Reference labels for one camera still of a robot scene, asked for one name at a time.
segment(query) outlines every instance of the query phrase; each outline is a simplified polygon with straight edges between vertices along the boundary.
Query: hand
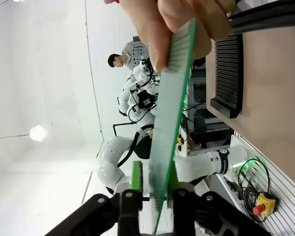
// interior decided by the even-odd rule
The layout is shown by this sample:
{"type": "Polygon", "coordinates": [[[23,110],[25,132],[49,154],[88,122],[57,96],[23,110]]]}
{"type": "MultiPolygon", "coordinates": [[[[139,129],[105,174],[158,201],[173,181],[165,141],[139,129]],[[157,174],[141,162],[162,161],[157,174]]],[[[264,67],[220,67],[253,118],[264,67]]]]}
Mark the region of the hand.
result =
{"type": "Polygon", "coordinates": [[[211,51],[211,38],[222,40],[230,34],[226,13],[235,7],[235,0],[121,0],[120,3],[148,46],[152,65],[158,72],[167,65],[172,32],[195,17],[193,59],[203,58],[211,51]]]}

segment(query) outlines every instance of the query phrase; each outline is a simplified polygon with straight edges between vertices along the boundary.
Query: table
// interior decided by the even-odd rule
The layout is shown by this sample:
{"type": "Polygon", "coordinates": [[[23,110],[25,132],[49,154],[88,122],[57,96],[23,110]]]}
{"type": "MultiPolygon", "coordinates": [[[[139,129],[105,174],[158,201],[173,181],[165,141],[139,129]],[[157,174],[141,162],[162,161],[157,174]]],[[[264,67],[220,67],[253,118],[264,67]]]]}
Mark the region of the table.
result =
{"type": "MultiPolygon", "coordinates": [[[[244,136],[295,182],[295,27],[245,33],[243,106],[228,119],[207,109],[244,136]]],[[[215,97],[215,55],[206,58],[206,100],[215,97]]]]}

